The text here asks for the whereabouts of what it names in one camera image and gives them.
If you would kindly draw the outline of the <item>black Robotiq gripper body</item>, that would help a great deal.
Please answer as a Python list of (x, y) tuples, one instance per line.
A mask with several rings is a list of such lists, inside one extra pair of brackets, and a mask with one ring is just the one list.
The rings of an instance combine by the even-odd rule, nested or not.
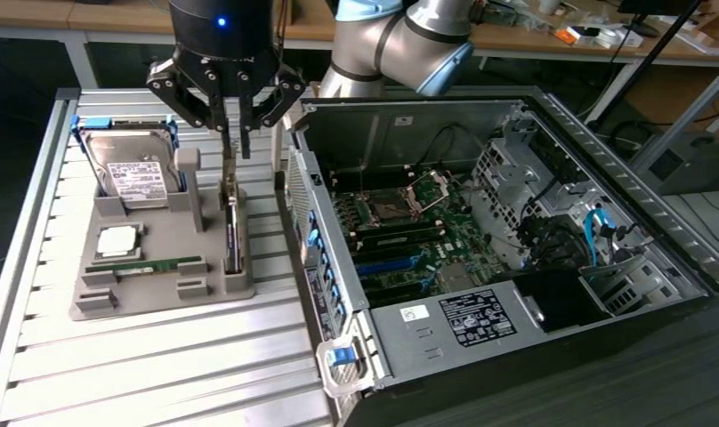
[(207, 92), (257, 95), (281, 62), (274, 49), (274, 3), (262, 0), (173, 1), (171, 20), (182, 74)]

